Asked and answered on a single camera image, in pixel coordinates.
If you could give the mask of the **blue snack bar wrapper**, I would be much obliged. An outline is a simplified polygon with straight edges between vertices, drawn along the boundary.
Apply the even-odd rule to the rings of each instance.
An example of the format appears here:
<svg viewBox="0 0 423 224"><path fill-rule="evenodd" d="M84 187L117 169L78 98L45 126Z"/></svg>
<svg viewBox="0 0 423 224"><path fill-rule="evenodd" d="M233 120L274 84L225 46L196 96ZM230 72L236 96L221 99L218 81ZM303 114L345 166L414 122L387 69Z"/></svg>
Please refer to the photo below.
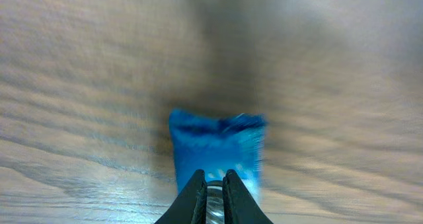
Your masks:
<svg viewBox="0 0 423 224"><path fill-rule="evenodd" d="M222 181L226 172L233 169L259 202L266 129L267 122L261 115L208 118L173 110L169 131L178 192L182 192L195 170L202 169L206 182L211 182Z"/></svg>

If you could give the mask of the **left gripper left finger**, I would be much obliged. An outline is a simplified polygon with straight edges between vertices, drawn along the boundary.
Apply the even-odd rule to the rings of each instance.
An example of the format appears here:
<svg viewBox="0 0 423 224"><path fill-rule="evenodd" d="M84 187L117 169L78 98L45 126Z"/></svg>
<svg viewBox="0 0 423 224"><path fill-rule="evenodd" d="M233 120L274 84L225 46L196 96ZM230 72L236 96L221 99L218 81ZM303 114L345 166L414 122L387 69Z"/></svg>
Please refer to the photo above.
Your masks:
<svg viewBox="0 0 423 224"><path fill-rule="evenodd" d="M205 224L207 196L204 171L198 169L155 224Z"/></svg>

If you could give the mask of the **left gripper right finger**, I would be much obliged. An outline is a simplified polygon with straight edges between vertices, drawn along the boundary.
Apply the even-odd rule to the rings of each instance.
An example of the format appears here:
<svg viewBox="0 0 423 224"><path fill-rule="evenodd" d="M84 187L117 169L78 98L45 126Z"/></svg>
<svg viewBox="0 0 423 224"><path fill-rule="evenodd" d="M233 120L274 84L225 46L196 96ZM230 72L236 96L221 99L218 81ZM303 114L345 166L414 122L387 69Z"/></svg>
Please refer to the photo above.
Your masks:
<svg viewBox="0 0 423 224"><path fill-rule="evenodd" d="M273 224L233 169L223 178L222 194L225 224Z"/></svg>

